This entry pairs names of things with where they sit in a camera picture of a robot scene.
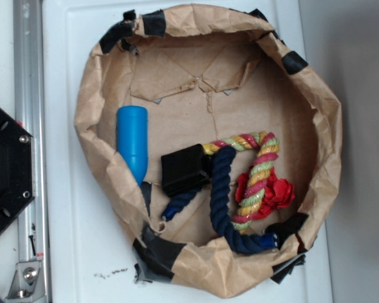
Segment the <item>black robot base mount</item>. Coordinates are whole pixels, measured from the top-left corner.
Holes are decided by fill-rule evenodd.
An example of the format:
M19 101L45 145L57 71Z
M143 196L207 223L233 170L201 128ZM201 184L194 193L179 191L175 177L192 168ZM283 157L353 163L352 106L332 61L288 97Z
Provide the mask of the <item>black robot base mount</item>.
M32 136L0 108L0 236L34 199Z

